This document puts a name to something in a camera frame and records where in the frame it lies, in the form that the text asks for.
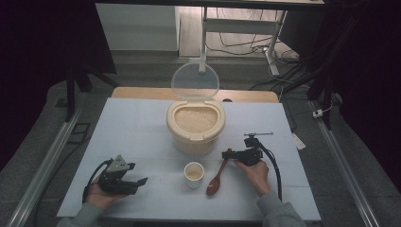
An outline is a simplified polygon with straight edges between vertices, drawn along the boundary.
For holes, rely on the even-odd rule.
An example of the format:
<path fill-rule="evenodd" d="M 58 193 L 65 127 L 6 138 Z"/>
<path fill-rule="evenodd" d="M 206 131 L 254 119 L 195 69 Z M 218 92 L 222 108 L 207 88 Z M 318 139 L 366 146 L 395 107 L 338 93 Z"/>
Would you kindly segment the person's right hand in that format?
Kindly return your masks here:
<path fill-rule="evenodd" d="M 246 166 L 239 161 L 235 161 L 235 165 L 245 172 L 258 197 L 270 192 L 268 184 L 269 168 L 264 161 L 259 161 L 254 166 Z"/>

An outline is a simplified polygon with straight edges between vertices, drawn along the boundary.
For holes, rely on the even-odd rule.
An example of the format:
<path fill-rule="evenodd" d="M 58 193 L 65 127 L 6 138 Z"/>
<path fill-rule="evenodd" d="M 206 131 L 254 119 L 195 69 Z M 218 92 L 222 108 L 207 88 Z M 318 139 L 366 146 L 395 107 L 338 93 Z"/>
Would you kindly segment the white cabinet panel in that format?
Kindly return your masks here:
<path fill-rule="evenodd" d="M 177 7 L 98 3 L 96 9 L 111 50 L 179 50 Z"/>

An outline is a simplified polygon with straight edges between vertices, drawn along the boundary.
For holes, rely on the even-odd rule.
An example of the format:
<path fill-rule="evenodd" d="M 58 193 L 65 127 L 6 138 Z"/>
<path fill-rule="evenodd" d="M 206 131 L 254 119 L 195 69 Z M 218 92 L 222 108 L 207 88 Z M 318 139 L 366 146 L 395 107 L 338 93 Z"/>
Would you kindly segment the black tripod stand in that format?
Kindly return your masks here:
<path fill-rule="evenodd" d="M 89 79 L 89 76 L 93 75 L 96 78 L 104 81 L 113 88 L 119 87 L 120 84 L 106 76 L 104 73 L 95 69 L 89 64 L 73 65 L 70 66 L 66 71 L 66 84 L 67 84 L 67 115 L 65 117 L 66 122 L 70 122 L 76 112 L 76 92 L 75 85 L 83 93 L 89 93 L 92 91 L 93 85 Z"/>

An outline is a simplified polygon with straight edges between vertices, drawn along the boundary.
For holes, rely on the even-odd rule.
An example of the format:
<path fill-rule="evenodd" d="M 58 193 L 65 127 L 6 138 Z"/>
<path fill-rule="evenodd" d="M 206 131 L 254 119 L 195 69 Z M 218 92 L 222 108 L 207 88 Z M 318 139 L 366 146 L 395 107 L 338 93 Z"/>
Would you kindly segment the person's left hand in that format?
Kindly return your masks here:
<path fill-rule="evenodd" d="M 92 183 L 89 187 L 86 203 L 97 206 L 103 210 L 110 207 L 115 201 L 125 198 L 125 195 L 115 195 L 104 192 L 97 183 Z"/>

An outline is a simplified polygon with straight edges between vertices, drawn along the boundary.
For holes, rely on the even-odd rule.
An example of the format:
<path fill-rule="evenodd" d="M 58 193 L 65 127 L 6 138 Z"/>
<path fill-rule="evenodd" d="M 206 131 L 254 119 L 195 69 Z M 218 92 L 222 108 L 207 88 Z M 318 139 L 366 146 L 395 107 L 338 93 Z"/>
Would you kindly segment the white desk frame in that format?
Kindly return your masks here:
<path fill-rule="evenodd" d="M 277 19 L 274 21 L 255 21 L 239 19 L 218 19 L 209 18 L 208 9 L 202 9 L 201 17 L 201 45 L 200 45 L 200 66 L 199 71 L 205 72 L 206 68 L 206 34 L 208 32 L 237 33 L 237 34 L 259 34 L 270 35 L 270 44 L 264 49 L 265 58 L 268 61 L 270 74 L 278 76 L 279 71 L 273 59 L 273 51 L 278 40 L 282 25 L 287 12 L 278 11 Z"/>

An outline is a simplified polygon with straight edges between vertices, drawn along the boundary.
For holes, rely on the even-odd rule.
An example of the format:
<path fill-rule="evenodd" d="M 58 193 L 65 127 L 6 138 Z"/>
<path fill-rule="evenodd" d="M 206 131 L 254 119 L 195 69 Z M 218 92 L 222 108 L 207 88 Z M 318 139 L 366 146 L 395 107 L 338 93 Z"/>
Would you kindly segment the brown wooden spoon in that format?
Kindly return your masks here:
<path fill-rule="evenodd" d="M 221 173 L 222 173 L 224 167 L 226 166 L 226 164 L 228 162 L 228 159 L 226 158 L 226 156 L 231 151 L 232 150 L 230 148 L 228 148 L 225 152 L 223 152 L 223 161 L 222 161 L 222 163 L 220 165 L 218 173 L 216 174 L 216 176 L 211 180 L 211 182 L 207 186 L 207 189 L 206 189 L 206 195 L 207 196 L 213 196 L 218 192 L 218 190 L 220 188 L 220 176 L 221 176 Z"/>

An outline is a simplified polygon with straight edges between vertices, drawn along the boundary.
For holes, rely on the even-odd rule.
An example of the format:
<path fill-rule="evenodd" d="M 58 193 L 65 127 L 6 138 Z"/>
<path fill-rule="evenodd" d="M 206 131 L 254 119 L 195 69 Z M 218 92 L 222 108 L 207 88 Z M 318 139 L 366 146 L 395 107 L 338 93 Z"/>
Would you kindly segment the white paper tag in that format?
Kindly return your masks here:
<path fill-rule="evenodd" d="M 293 139 L 295 141 L 296 148 L 298 150 L 302 150 L 302 149 L 306 148 L 305 143 L 295 133 L 293 133 L 292 136 L 293 136 Z"/>

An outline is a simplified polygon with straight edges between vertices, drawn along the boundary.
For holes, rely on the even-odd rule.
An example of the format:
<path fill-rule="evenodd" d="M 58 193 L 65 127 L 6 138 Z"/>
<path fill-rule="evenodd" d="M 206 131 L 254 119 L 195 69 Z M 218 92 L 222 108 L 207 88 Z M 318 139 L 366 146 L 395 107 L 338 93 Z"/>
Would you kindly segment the clear round container lid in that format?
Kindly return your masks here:
<path fill-rule="evenodd" d="M 219 77 L 216 71 L 205 64 L 200 70 L 197 62 L 182 65 L 173 75 L 171 89 L 173 93 L 186 100 L 213 99 L 219 91 Z"/>

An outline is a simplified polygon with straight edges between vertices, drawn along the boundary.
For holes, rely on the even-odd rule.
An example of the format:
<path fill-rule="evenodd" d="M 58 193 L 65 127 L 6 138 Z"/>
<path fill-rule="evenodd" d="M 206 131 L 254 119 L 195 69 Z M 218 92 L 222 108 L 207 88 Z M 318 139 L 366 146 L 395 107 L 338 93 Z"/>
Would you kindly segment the beige rice container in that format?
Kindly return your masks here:
<path fill-rule="evenodd" d="M 181 129 L 174 118 L 175 113 L 184 107 L 206 107 L 211 108 L 218 114 L 216 125 L 204 132 L 193 133 Z M 166 125 L 174 137 L 176 148 L 188 155 L 203 156 L 210 153 L 219 135 L 222 133 L 226 122 L 226 114 L 223 106 L 216 100 L 186 100 L 174 101 L 168 108 L 166 114 Z"/>

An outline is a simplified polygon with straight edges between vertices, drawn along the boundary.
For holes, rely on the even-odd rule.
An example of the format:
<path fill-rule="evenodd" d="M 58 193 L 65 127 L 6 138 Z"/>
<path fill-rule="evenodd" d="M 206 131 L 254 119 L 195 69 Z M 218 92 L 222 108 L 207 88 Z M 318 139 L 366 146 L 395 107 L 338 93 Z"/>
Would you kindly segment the white ribbed cup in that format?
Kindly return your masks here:
<path fill-rule="evenodd" d="M 185 183 L 190 188 L 199 188 L 203 181 L 204 168 L 198 162 L 188 163 L 183 171 Z"/>

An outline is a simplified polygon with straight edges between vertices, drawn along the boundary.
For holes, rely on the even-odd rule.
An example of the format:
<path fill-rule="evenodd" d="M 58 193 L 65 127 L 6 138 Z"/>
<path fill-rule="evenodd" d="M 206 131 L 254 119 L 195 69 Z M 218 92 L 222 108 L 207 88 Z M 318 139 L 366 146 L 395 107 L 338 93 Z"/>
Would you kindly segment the black metal stand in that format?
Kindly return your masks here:
<path fill-rule="evenodd" d="M 311 87 L 306 92 L 309 100 L 316 100 L 323 95 L 323 123 L 330 130 L 330 107 L 332 105 L 333 80 L 335 77 L 335 63 L 339 58 L 339 53 L 343 49 L 348 37 L 352 33 L 358 22 L 359 16 L 355 13 L 348 13 L 340 17 L 340 21 L 331 38 L 324 42 L 324 45 L 305 62 L 310 61 L 316 64 L 316 69 L 309 72 L 307 76 L 297 79 L 293 84 L 284 88 L 286 94 L 304 83 L 312 81 Z"/>

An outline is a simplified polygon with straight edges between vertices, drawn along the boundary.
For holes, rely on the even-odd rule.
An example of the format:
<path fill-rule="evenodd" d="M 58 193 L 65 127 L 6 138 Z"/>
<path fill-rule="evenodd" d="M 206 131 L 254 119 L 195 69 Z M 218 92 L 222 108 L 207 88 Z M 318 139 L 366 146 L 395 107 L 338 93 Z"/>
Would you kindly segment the white rice in container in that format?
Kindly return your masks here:
<path fill-rule="evenodd" d="M 184 107 L 174 115 L 177 125 L 184 131 L 200 133 L 212 129 L 217 121 L 215 110 L 206 107 Z"/>

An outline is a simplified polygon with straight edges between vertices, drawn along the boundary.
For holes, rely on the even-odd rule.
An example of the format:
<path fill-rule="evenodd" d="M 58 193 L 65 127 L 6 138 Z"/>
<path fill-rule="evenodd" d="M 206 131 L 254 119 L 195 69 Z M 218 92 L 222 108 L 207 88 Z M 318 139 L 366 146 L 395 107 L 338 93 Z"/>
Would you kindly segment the wooden table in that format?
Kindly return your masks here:
<path fill-rule="evenodd" d="M 113 90 L 114 98 L 143 98 L 175 100 L 171 88 L 150 88 L 150 87 L 117 87 Z M 215 95 L 215 100 L 223 101 L 230 99 L 232 102 L 257 102 L 257 103 L 278 103 L 278 96 L 269 91 L 241 91 L 241 90 L 220 90 Z"/>

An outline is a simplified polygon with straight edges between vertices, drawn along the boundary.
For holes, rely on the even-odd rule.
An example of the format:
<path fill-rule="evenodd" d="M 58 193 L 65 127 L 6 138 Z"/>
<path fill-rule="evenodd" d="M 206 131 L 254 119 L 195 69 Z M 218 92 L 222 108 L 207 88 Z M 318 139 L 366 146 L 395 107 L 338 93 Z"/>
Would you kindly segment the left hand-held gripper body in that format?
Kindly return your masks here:
<path fill-rule="evenodd" d="M 109 194 L 115 195 L 134 195 L 136 189 L 134 182 L 124 182 L 122 178 L 129 171 L 128 163 L 121 155 L 117 155 L 112 162 L 107 165 L 98 179 L 100 188 Z"/>

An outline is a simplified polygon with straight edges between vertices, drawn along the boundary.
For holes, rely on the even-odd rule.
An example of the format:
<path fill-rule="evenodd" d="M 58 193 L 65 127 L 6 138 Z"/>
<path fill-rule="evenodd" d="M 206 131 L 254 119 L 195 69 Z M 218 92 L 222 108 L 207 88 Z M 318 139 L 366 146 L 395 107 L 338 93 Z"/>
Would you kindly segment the dark curtain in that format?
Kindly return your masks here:
<path fill-rule="evenodd" d="M 335 64 L 340 113 L 401 184 L 401 0 L 371 0 Z"/>
<path fill-rule="evenodd" d="M 49 88 L 90 72 L 116 72 L 96 0 L 0 0 L 0 170 Z"/>

